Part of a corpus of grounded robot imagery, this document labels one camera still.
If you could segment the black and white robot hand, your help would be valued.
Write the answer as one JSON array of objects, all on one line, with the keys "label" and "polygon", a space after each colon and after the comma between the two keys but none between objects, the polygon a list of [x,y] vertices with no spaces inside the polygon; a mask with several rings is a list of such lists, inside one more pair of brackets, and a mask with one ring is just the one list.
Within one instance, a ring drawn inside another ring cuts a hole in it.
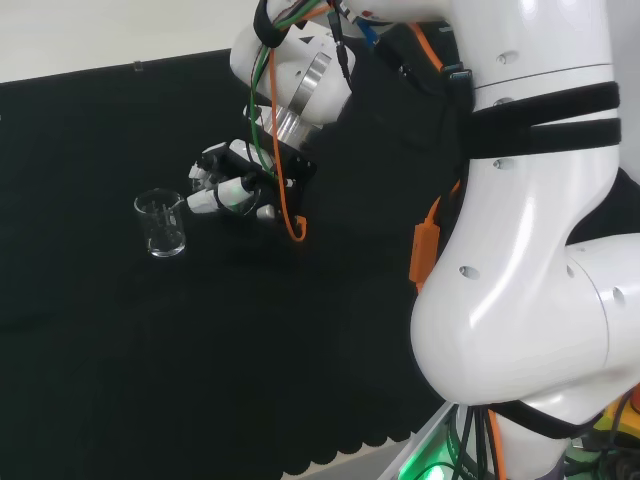
[{"label": "black and white robot hand", "polygon": [[195,214],[226,214],[282,224],[301,214],[304,190],[317,165],[297,150],[280,147],[275,155],[243,140],[205,149],[189,172],[193,193],[187,197]]}]

